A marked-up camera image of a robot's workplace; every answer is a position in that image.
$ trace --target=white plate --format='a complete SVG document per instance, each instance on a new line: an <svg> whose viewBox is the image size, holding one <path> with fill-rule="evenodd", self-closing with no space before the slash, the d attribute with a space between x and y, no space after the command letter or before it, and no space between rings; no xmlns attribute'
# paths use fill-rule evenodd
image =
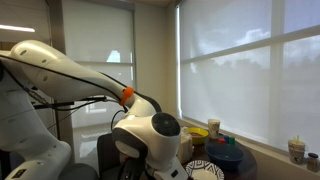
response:
<svg viewBox="0 0 320 180"><path fill-rule="evenodd" d="M186 171L194 180L224 180L222 170L213 163L202 160L191 161L186 166Z"/></svg>

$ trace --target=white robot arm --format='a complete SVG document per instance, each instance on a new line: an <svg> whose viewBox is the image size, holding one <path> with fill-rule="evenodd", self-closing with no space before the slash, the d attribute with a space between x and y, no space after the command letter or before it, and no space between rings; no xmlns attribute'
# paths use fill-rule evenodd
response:
<svg viewBox="0 0 320 180"><path fill-rule="evenodd" d="M94 95L118 100L129 111L113 129L117 148L145 159L156 179L188 178L176 158L180 126L151 98L85 69L38 41L23 41L10 52L0 51L0 59L0 149L16 151L26 160L8 179L57 179L70 156L69 145L47 131L30 104L28 91L33 86L59 101Z"/></svg>

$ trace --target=cup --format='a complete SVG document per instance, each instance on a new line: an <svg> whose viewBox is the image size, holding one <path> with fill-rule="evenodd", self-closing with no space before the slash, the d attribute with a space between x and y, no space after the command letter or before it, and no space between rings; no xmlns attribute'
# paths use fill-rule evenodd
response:
<svg viewBox="0 0 320 180"><path fill-rule="evenodd" d="M304 161L305 143L299 140L289 140L288 149L290 161L295 164L302 164Z"/></svg>
<svg viewBox="0 0 320 180"><path fill-rule="evenodd" d="M217 119L208 119L209 137L212 139L219 138L220 121Z"/></svg>

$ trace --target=yellow container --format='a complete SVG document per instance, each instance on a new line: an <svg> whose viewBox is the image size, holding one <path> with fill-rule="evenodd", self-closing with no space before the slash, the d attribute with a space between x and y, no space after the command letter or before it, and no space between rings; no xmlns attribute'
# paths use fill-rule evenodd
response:
<svg viewBox="0 0 320 180"><path fill-rule="evenodd" d="M198 127L189 127L188 132L192 136L193 145L203 144L209 134L207 130Z"/></svg>

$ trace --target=orange joint ring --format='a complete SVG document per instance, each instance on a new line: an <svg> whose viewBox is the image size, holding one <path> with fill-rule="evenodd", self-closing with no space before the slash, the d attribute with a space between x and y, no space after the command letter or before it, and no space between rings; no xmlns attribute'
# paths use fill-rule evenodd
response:
<svg viewBox="0 0 320 180"><path fill-rule="evenodd" d="M121 106L124 106L124 104L126 103L127 99L129 99L132 96L133 93L134 93L134 89L132 87L126 87L122 92L122 98L121 98L119 104Z"/></svg>

